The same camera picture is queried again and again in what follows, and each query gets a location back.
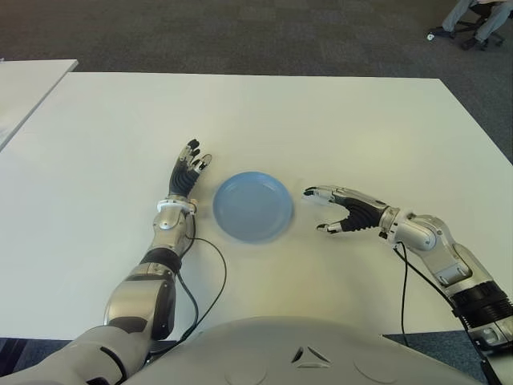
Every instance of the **robotic arm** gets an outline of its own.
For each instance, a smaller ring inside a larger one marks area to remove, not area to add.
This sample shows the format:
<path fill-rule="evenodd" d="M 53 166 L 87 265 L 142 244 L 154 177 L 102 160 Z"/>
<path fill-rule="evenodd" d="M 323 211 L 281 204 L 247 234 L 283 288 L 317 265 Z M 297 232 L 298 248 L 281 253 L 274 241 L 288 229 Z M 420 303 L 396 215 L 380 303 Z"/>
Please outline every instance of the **robotic arm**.
<path fill-rule="evenodd" d="M 104 325 L 86 331 L 39 365 L 2 378 L 2 385 L 114 385 L 135 374 L 155 340 L 173 329 L 175 277 L 192 240 L 196 205 L 188 199 L 212 157 L 191 140 L 176 161 L 166 199 L 157 205 L 155 236 L 142 261 L 112 293 Z"/>
<path fill-rule="evenodd" d="M 304 194 L 349 210 L 346 219 L 319 225 L 318 230 L 339 233 L 379 227 L 379 236 L 391 245 L 402 242 L 417 254 L 452 303 L 454 315 L 462 320 L 469 337 L 481 350 L 485 358 L 483 370 L 489 381 L 513 383 L 511 302 L 474 254 L 454 240 L 443 221 L 391 207 L 348 188 L 311 187 Z"/>

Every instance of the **table surface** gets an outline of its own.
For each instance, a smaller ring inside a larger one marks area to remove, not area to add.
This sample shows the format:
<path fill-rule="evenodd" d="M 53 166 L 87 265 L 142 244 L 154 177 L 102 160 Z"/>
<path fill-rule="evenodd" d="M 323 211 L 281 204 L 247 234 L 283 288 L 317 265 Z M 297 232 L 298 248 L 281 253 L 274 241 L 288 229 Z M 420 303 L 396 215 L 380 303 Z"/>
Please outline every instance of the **table surface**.
<path fill-rule="evenodd" d="M 203 327 L 301 315 L 399 332 L 403 264 L 376 229 L 315 231 L 345 216 L 301 198 L 316 184 L 441 217 L 511 296 L 511 165 L 441 81 L 70 73 L 0 152 L 3 336 L 74 338 L 102 323 L 193 137 L 213 155 L 192 192 L 198 236 L 228 260 L 226 291 Z M 250 170 L 281 180 L 295 205 L 289 228 L 264 245 L 234 241 L 212 215 L 220 184 Z M 200 242 L 184 259 L 201 309 L 221 266 Z M 406 332 L 460 328 L 414 274 L 408 287 Z M 191 320 L 179 289 L 173 336 Z"/>
<path fill-rule="evenodd" d="M 0 150 L 76 60 L 0 62 Z"/>

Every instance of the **wire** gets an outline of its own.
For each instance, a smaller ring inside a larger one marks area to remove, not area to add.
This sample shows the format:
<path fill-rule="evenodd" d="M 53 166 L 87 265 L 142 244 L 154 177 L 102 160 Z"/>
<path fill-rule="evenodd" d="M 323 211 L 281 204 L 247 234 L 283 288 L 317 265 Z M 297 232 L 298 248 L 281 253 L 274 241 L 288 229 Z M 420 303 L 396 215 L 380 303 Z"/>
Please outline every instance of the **wire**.
<path fill-rule="evenodd" d="M 397 248 L 393 248 L 393 251 L 398 255 L 398 257 L 400 257 L 404 262 L 405 264 L 410 268 L 412 269 L 420 278 L 422 278 L 429 286 L 431 286 L 434 290 L 436 290 L 436 292 L 438 294 L 440 294 L 442 296 L 442 298 L 447 302 L 447 304 L 450 306 L 450 308 L 452 310 L 456 310 L 456 306 L 454 305 L 454 303 L 452 303 L 452 301 L 443 293 L 443 291 L 441 291 L 428 277 L 426 277 L 423 273 L 421 273 L 415 266 L 413 266 L 409 261 L 408 261 L 408 257 L 406 256 L 406 247 L 404 246 L 404 244 L 402 242 L 399 242 L 402 244 L 402 250 L 404 252 L 404 257 L 401 255 L 401 253 L 399 253 L 399 251 L 397 250 Z M 403 286 L 403 293 L 406 292 L 406 283 L 405 285 Z M 481 351 L 481 349 L 479 348 L 479 346 L 475 343 L 474 339 L 471 337 L 471 335 L 469 334 L 468 332 L 468 325 L 467 323 L 465 322 L 465 320 L 460 316 L 460 315 L 457 315 L 456 313 L 453 312 L 453 314 L 456 316 L 456 318 L 459 319 L 459 321 L 462 323 L 463 325 L 463 329 L 465 330 L 465 332 L 467 333 L 467 336 L 468 338 L 470 339 L 471 343 L 472 343 L 472 346 L 474 347 L 475 351 L 478 353 L 478 356 L 481 358 L 482 361 L 486 361 L 487 362 L 487 358 L 486 356 L 484 355 L 484 353 Z"/>
<path fill-rule="evenodd" d="M 217 296 L 214 298 L 214 300 L 212 301 L 212 303 L 210 304 L 210 306 L 208 307 L 208 309 L 204 312 L 203 316 L 200 318 L 200 320 L 196 323 L 196 325 L 194 326 L 194 329 L 192 329 L 192 331 L 194 331 L 198 325 L 201 324 L 201 322 L 205 319 L 205 317 L 208 315 L 208 313 L 210 313 L 210 310 L 212 310 L 212 308 L 214 307 L 214 305 L 217 303 L 217 301 L 219 300 L 220 296 L 222 295 L 222 293 L 224 292 L 224 288 L 226 287 L 226 280 L 228 278 L 228 267 L 226 266 L 226 260 L 224 259 L 224 255 L 221 253 L 221 251 L 219 250 L 219 248 L 214 245 L 213 243 L 211 243 L 210 241 L 207 241 L 206 239 L 203 239 L 203 238 L 197 238 L 195 237 L 194 238 L 195 240 L 197 241 L 203 241 L 203 242 L 206 242 L 208 243 L 211 247 L 213 247 L 214 249 L 216 249 L 217 253 L 219 254 L 220 258 L 221 258 L 221 261 L 223 262 L 223 269 L 224 269 L 224 277 L 223 277 L 223 284 L 221 285 L 221 288 L 219 290 L 219 293 L 217 293 Z"/>
<path fill-rule="evenodd" d="M 192 295 L 192 293 L 189 290 L 189 288 L 187 287 L 187 285 L 185 285 L 184 279 L 182 278 L 182 274 L 180 273 L 180 271 L 178 272 L 178 274 L 176 276 L 178 277 L 178 281 L 180 281 L 180 284 L 184 288 L 185 293 L 187 293 L 187 296 L 189 297 L 189 299 L 192 302 L 192 305 L 194 306 L 194 321 L 192 322 L 192 325 L 196 325 L 198 322 L 198 317 L 200 316 L 200 309 L 198 308 L 198 302 L 194 298 L 194 295 Z"/>
<path fill-rule="evenodd" d="M 401 332 L 402 332 L 402 339 L 404 339 L 404 344 L 407 347 L 410 347 L 410 344 L 408 343 L 408 339 L 406 338 L 406 333 L 404 332 L 404 306 L 406 302 L 406 284 L 408 283 L 408 256 L 406 254 L 406 247 L 404 246 L 404 243 L 399 242 L 402 246 L 402 255 L 404 256 L 404 281 L 402 283 L 402 298 L 401 298 Z"/>
<path fill-rule="evenodd" d="M 193 234 L 196 235 L 196 221 L 194 220 L 194 217 L 192 219 L 193 219 L 193 224 L 194 224 L 194 226 L 193 226 Z M 228 267 L 226 265 L 226 260 L 224 259 L 224 255 L 221 253 L 219 248 L 216 245 L 214 245 L 212 242 L 210 242 L 210 241 L 208 241 L 206 239 L 203 239 L 203 238 L 198 238 L 196 236 L 189 237 L 188 235 L 185 235 L 185 237 L 191 240 L 191 243 L 189 244 L 189 246 L 187 247 L 185 252 L 189 251 L 189 249 L 192 247 L 192 243 L 194 241 L 206 242 L 206 243 L 208 243 L 211 247 L 213 247 L 217 251 L 217 253 L 219 254 L 219 256 L 221 258 L 221 261 L 223 262 L 223 269 L 224 269 L 223 284 L 221 285 L 221 288 L 220 288 L 219 292 L 217 293 L 217 296 L 214 298 L 214 300 L 212 301 L 210 306 L 206 309 L 206 311 L 201 316 L 201 318 L 198 319 L 199 311 L 198 311 L 197 301 L 194 298 L 194 295 L 192 295 L 192 293 L 189 290 L 189 288 L 187 287 L 187 285 L 185 284 L 185 282 L 184 282 L 180 272 L 176 275 L 178 277 L 179 281 L 180 281 L 180 284 L 182 285 L 182 287 L 184 288 L 185 292 L 187 293 L 187 295 L 191 299 L 192 304 L 194 305 L 194 310 L 195 310 L 194 322 L 182 334 L 182 336 L 180 337 L 180 339 L 178 341 L 173 341 L 171 343 L 171 345 L 166 346 L 165 348 L 159 349 L 157 351 L 151 351 L 149 353 L 149 357 L 150 358 L 155 358 L 156 356 L 163 355 L 163 354 L 167 353 L 168 351 L 170 351 L 171 349 L 173 349 L 173 348 L 177 347 L 178 345 L 180 345 L 183 341 L 185 341 L 194 332 L 194 330 L 196 330 L 196 328 L 203 322 L 205 317 L 207 317 L 208 313 L 210 313 L 210 311 L 212 310 L 214 305 L 217 303 L 217 301 L 219 300 L 220 296 L 224 292 L 224 288 L 226 287 L 226 281 L 227 281 L 227 278 L 228 278 Z"/>
<path fill-rule="evenodd" d="M 443 299 L 449 304 L 451 309 L 454 309 L 454 304 L 450 301 L 450 299 L 441 291 L 428 277 L 422 274 L 415 266 L 413 266 L 407 259 L 405 259 L 397 249 L 394 248 L 394 252 L 412 269 L 420 278 L 422 278 L 426 283 L 431 286 L 433 289 L 437 291 L 438 294 L 442 296 Z"/>

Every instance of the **chair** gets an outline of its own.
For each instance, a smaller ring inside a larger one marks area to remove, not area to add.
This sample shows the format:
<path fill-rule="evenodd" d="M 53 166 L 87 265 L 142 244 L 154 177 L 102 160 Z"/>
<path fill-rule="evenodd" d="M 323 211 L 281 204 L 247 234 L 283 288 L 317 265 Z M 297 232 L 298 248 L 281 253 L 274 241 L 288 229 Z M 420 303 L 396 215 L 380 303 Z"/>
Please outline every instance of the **chair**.
<path fill-rule="evenodd" d="M 468 32 L 468 31 L 477 31 L 481 27 L 482 24 L 490 17 L 491 9 L 497 4 L 497 2 L 488 2 L 487 4 L 476 4 L 475 6 L 471 6 L 471 10 L 479 15 L 479 18 L 476 22 L 458 22 L 461 26 L 466 26 L 467 28 L 462 28 L 460 30 L 456 30 L 455 32 L 458 34 L 460 32 Z M 513 18 L 513 12 L 510 13 L 510 18 Z M 497 47 L 503 45 L 504 40 L 506 40 L 503 36 L 498 34 L 497 32 L 492 32 L 491 36 L 498 39 L 498 42 L 495 43 Z M 488 39 L 484 41 L 481 46 L 481 50 L 484 51 L 488 46 Z"/>

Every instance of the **shoe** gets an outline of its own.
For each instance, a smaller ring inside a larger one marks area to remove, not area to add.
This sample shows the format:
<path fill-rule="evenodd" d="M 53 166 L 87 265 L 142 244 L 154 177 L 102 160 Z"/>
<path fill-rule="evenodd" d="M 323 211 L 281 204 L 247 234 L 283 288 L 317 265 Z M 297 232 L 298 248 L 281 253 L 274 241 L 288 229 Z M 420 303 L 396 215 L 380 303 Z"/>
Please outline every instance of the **shoe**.
<path fill-rule="evenodd" d="M 479 40 L 476 39 L 476 38 L 469 38 L 468 40 L 465 40 L 462 45 L 461 45 L 461 48 L 464 50 L 464 51 L 468 51 L 470 50 L 473 46 L 475 46 L 477 43 L 479 43 Z"/>
<path fill-rule="evenodd" d="M 441 38 L 449 38 L 454 39 L 456 33 L 454 31 L 449 32 L 448 30 L 444 30 L 443 27 L 439 26 L 437 28 L 433 28 L 430 30 L 430 33 L 434 36 L 440 36 Z"/>

